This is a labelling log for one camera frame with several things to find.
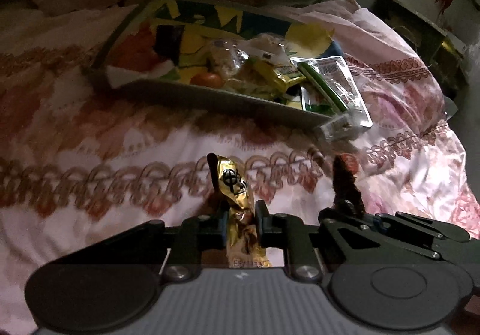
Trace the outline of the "gold foil snack packet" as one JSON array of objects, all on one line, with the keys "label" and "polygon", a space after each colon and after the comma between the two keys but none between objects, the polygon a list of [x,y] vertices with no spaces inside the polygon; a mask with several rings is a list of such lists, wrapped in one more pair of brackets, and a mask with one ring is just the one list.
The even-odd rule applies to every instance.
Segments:
[{"label": "gold foil snack packet", "polygon": [[244,168],[223,156],[217,157],[218,185],[229,205],[226,255],[230,267],[271,267],[266,250],[258,242],[256,208]]}]

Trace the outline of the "clear packet with green snack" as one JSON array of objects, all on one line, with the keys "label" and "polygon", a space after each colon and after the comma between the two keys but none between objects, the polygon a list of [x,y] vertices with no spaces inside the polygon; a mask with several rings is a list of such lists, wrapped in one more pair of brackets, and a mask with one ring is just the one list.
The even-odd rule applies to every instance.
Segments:
[{"label": "clear packet with green snack", "polygon": [[358,138],[373,127],[365,101],[345,59],[293,57],[290,61],[307,79],[301,87],[302,109],[327,117],[316,128],[327,141]]}]

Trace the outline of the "pink floral bedspread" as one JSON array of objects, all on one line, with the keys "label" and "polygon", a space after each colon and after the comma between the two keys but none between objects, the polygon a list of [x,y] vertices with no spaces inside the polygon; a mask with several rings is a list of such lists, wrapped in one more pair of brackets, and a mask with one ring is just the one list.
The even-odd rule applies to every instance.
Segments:
[{"label": "pink floral bedspread", "polygon": [[274,12],[334,32],[373,119],[356,141],[324,144],[267,121],[97,96],[83,72],[128,8],[1,11],[2,333],[35,330],[24,285],[42,264],[149,219],[179,225],[207,211],[210,153],[243,164],[272,211],[308,224],[334,200],[329,169],[341,155],[369,212],[479,235],[465,149],[413,49],[351,0]]}]

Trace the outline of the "yellow candy bar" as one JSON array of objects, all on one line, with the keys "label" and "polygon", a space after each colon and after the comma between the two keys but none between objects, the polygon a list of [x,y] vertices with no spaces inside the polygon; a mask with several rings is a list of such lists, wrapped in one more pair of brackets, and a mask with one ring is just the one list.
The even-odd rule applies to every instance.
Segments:
[{"label": "yellow candy bar", "polygon": [[281,94],[285,94],[289,88],[306,80],[306,77],[291,63],[273,65],[260,59],[254,59],[252,64],[253,69]]}]

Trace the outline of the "orange round fruit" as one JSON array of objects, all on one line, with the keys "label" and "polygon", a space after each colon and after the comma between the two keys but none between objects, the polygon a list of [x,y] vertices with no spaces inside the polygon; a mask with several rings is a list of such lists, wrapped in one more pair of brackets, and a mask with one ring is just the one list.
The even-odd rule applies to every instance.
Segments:
[{"label": "orange round fruit", "polygon": [[190,79],[190,84],[193,86],[202,86],[212,89],[221,89],[224,86],[223,78],[213,72],[202,72],[194,75]]}]

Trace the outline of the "dark wooden desk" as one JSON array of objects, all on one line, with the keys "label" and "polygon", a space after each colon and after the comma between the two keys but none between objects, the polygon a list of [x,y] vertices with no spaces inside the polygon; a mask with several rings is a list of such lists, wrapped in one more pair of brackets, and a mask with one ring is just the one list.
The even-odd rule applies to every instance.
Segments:
[{"label": "dark wooden desk", "polygon": [[454,100],[467,88],[462,68],[465,55],[446,30],[399,0],[374,0],[370,10],[413,48],[447,97]]}]

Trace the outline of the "clear wrapped cereal bar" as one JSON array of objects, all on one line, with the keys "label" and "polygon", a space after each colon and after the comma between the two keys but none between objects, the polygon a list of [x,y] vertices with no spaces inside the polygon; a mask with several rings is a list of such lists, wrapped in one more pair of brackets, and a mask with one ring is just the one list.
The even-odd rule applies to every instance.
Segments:
[{"label": "clear wrapped cereal bar", "polygon": [[208,45],[208,62],[211,69],[227,81],[235,77],[249,56],[236,41],[214,40]]}]

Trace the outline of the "colourful patterned snack tray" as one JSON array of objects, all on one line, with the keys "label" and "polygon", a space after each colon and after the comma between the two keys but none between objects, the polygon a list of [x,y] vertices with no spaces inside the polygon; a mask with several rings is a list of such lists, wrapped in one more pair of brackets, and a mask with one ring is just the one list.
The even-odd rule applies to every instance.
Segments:
[{"label": "colourful patterned snack tray", "polygon": [[[208,45],[219,39],[236,41],[248,60],[221,89],[191,85],[194,75],[215,73]],[[307,79],[281,94],[253,69],[252,61],[287,65],[293,57],[319,59],[331,43],[329,33],[318,26],[236,3],[154,0],[124,19],[87,77],[95,91],[114,98],[315,128],[327,117],[302,109],[301,87]]]}]

